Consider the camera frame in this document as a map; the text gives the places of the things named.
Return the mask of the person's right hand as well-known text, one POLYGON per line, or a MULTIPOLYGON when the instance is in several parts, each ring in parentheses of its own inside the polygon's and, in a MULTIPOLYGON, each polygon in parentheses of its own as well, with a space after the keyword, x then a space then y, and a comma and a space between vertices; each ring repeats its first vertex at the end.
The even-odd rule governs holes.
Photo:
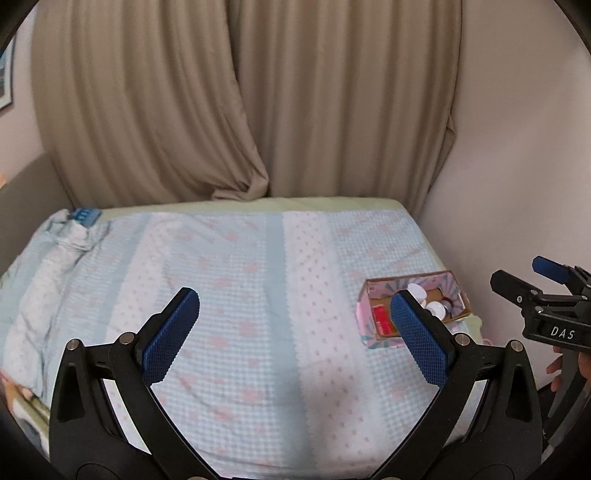
MULTIPOLYGON (((553 352, 557 354, 558 357, 547 366, 546 373, 554 375, 554 378, 551 381, 551 391, 554 393, 558 393, 558 391, 561 389, 561 385, 563 384, 566 378, 564 366, 564 353, 563 350, 558 346, 553 347, 553 352)), ((591 366, 589 353, 578 353, 578 371, 581 374, 581 376, 585 379, 585 383, 583 385, 583 389, 577 397, 576 402, 571 405, 571 407, 575 408, 576 410, 580 410, 582 406, 587 402, 590 396, 591 366)))

